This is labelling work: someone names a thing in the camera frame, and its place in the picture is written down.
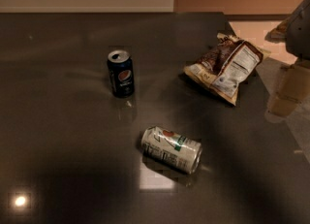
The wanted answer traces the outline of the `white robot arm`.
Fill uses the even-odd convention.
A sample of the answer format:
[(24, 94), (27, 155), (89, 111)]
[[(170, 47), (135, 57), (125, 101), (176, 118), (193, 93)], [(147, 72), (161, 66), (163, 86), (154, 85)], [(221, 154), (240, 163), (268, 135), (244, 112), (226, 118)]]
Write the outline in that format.
[(302, 2), (290, 16), (266, 36), (270, 42), (286, 44), (286, 51), (301, 59), (310, 59), (310, 0)]

